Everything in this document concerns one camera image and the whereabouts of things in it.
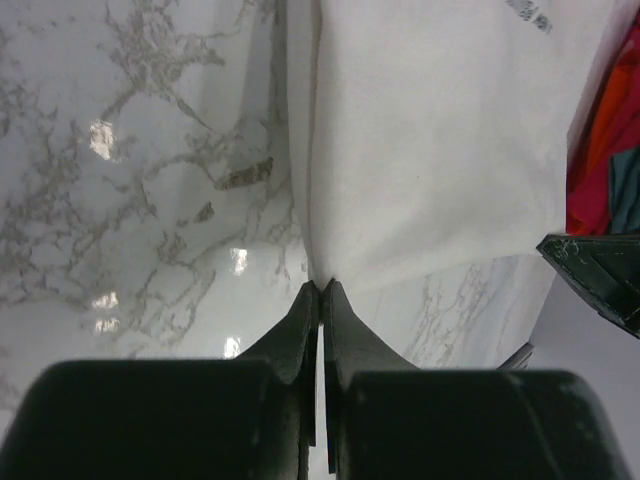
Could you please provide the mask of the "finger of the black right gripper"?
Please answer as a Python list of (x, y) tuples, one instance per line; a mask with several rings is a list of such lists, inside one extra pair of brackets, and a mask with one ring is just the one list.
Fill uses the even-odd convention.
[(537, 251), (601, 317), (639, 334), (639, 234), (548, 235)]

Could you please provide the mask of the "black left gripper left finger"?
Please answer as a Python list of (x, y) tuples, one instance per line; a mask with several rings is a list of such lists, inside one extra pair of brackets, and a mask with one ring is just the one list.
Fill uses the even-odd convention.
[(31, 385), (5, 479), (304, 479), (315, 443), (320, 294), (233, 359), (65, 361)]

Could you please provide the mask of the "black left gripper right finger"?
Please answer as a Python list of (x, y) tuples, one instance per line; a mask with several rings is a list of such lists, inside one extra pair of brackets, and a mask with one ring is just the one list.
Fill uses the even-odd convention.
[(628, 479), (595, 392), (559, 370), (421, 369), (322, 295), (328, 468), (339, 479)]

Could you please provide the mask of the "cream green Charlie Brown shirt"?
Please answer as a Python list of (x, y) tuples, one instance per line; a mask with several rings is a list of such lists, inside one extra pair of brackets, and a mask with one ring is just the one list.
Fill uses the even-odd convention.
[(294, 205), (351, 290), (531, 254), (635, 1), (289, 1)]

